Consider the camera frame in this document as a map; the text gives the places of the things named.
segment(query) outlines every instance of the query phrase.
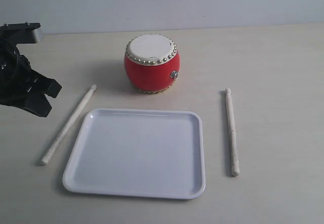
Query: white drumhead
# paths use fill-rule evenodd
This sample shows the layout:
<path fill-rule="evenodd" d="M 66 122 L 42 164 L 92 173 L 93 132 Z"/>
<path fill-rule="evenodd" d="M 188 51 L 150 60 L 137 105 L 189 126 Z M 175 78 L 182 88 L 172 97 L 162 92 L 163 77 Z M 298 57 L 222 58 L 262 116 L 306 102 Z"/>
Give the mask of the white drumhead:
<path fill-rule="evenodd" d="M 172 59 L 176 54 L 173 41 L 163 35 L 146 34 L 133 39 L 127 47 L 127 56 L 140 59 L 146 65 L 158 65 Z"/>

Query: red drum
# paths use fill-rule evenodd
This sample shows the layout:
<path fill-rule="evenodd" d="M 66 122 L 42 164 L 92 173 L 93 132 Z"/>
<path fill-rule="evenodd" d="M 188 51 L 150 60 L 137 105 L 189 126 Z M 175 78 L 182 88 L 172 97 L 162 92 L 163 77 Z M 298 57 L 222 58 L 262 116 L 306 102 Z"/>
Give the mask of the red drum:
<path fill-rule="evenodd" d="M 131 40 L 125 52 L 125 70 L 140 91 L 156 93 L 170 87 L 180 68 L 176 44 L 158 34 L 146 34 Z"/>

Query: white wall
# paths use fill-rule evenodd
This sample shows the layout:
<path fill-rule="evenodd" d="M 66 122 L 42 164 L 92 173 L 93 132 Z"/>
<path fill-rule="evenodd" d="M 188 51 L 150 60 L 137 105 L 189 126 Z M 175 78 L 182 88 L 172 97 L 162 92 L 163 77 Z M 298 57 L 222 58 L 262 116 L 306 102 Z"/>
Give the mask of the white wall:
<path fill-rule="evenodd" d="M 0 22 L 43 33 L 324 22 L 324 0 L 0 0 Z"/>

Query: drumstick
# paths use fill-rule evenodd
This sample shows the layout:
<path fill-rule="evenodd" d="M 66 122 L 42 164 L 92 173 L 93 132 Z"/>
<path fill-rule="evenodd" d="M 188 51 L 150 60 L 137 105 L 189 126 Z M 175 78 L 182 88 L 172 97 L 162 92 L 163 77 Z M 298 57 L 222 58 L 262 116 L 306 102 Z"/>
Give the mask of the drumstick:
<path fill-rule="evenodd" d="M 238 158 L 237 158 L 236 130 L 235 130 L 234 111 L 233 111 L 231 90 L 229 88 L 226 88 L 225 94 L 226 94 L 226 109 L 227 109 L 229 143 L 230 143 L 230 148 L 231 148 L 232 175 L 238 176 L 239 175 L 239 166 L 238 166 Z"/>
<path fill-rule="evenodd" d="M 86 95 L 83 97 L 83 99 L 81 100 L 81 102 L 79 103 L 79 105 L 76 107 L 76 109 L 74 110 L 73 114 L 71 115 L 71 117 L 69 118 L 69 120 L 66 122 L 66 124 L 63 127 L 63 129 L 58 134 L 58 136 L 54 140 L 54 142 L 51 145 L 51 147 L 48 149 L 48 151 L 46 152 L 46 154 L 43 156 L 43 158 L 41 160 L 41 164 L 43 166 L 45 166 L 46 164 L 48 164 L 49 160 L 51 159 L 51 157 L 55 153 L 56 149 L 59 147 L 60 143 L 62 142 L 64 136 L 66 135 L 66 133 L 68 132 L 68 130 L 71 128 L 71 126 L 74 124 L 75 120 L 80 115 L 80 113 L 83 111 L 83 109 L 87 105 L 88 101 L 90 100 L 92 94 L 94 93 L 94 91 L 96 89 L 97 89 L 97 86 L 96 85 L 93 85 L 90 88 L 90 90 L 86 93 Z"/>

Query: white table surface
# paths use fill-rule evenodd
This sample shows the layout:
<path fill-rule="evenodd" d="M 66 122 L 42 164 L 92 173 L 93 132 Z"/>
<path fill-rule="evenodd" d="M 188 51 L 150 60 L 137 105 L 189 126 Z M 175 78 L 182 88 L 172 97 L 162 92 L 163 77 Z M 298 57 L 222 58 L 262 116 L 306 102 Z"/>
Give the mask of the white table surface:
<path fill-rule="evenodd" d="M 140 94 L 123 67 L 144 32 L 46 35 L 19 45 L 62 90 L 39 118 L 0 106 L 0 223 L 322 223 L 324 24 L 161 31 L 178 45 L 178 80 Z M 48 166 L 44 151 L 92 84 L 98 90 Z M 239 177 L 230 177 L 224 99 L 232 90 Z M 190 201 L 72 194 L 62 173 L 86 112 L 189 110 L 204 131 L 206 190 Z"/>

